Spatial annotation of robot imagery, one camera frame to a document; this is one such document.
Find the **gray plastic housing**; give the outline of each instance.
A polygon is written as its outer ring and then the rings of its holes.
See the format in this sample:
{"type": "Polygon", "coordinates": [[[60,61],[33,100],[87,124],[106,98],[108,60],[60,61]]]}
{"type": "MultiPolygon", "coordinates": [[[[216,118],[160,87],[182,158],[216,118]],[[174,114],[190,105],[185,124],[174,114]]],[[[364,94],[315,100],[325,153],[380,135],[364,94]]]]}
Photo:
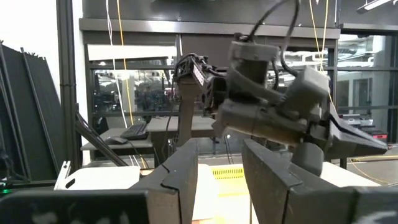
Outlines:
{"type": "Polygon", "coordinates": [[[308,118],[311,110],[321,105],[328,95],[329,77],[306,66],[285,92],[282,107],[298,112],[301,118],[308,118]]]}

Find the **glass wall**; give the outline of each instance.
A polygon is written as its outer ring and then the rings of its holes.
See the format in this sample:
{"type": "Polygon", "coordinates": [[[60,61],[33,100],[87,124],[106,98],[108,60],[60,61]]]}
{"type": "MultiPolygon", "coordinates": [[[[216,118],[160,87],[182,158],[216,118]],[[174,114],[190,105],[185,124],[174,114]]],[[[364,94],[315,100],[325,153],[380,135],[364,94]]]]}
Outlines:
{"type": "Polygon", "coordinates": [[[361,114],[396,142],[398,108],[395,37],[341,35],[338,44],[336,102],[340,114],[361,114]]]}

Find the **ceiling light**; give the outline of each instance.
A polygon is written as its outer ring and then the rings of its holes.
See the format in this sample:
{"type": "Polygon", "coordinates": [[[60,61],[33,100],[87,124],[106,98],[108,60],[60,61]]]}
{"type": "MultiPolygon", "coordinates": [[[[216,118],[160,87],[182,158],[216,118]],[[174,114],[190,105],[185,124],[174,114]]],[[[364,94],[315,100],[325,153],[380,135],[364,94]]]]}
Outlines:
{"type": "Polygon", "coordinates": [[[368,12],[375,7],[379,7],[382,4],[385,4],[387,2],[391,2],[392,0],[374,0],[370,3],[365,4],[364,6],[360,7],[359,9],[356,10],[357,13],[359,14],[364,14],[365,12],[368,12]]]}

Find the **keyboard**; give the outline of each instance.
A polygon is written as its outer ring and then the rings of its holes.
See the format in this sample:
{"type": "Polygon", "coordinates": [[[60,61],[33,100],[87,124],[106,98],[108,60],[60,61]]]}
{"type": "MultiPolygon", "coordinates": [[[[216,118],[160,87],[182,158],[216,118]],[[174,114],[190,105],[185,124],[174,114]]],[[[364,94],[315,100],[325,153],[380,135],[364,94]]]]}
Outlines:
{"type": "Polygon", "coordinates": [[[147,139],[148,133],[146,131],[147,124],[135,124],[130,126],[120,137],[133,141],[147,139]]]}

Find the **computer mouse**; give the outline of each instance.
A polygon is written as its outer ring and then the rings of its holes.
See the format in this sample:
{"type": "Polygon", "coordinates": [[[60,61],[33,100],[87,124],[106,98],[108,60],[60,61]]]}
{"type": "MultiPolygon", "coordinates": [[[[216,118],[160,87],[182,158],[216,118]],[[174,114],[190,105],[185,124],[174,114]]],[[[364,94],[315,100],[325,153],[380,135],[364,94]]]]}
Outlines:
{"type": "Polygon", "coordinates": [[[121,138],[121,137],[108,137],[104,140],[105,144],[107,145],[118,145],[118,144],[125,144],[129,140],[121,138]]]}

